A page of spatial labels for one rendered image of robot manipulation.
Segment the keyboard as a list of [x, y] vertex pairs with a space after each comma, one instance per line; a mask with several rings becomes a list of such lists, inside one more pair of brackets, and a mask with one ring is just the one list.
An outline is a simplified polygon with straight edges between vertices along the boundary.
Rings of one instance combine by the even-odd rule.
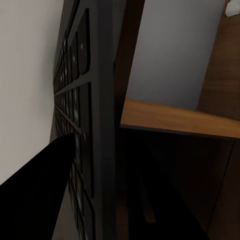
[[53, 65], [56, 137], [74, 133], [67, 188], [79, 240], [116, 240], [113, 0], [64, 0]]

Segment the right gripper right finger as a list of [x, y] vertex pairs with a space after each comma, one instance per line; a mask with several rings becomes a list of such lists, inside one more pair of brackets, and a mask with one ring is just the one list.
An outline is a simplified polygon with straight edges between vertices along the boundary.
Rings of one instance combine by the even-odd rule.
[[[125, 162], [129, 240], [208, 240], [146, 143], [130, 133], [125, 134]], [[156, 223], [145, 220], [137, 167]]]

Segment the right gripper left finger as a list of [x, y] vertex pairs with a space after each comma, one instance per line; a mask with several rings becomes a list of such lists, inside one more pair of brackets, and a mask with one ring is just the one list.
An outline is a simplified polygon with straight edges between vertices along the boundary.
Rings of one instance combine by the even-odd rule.
[[76, 150], [58, 137], [0, 185], [0, 240], [52, 240]]

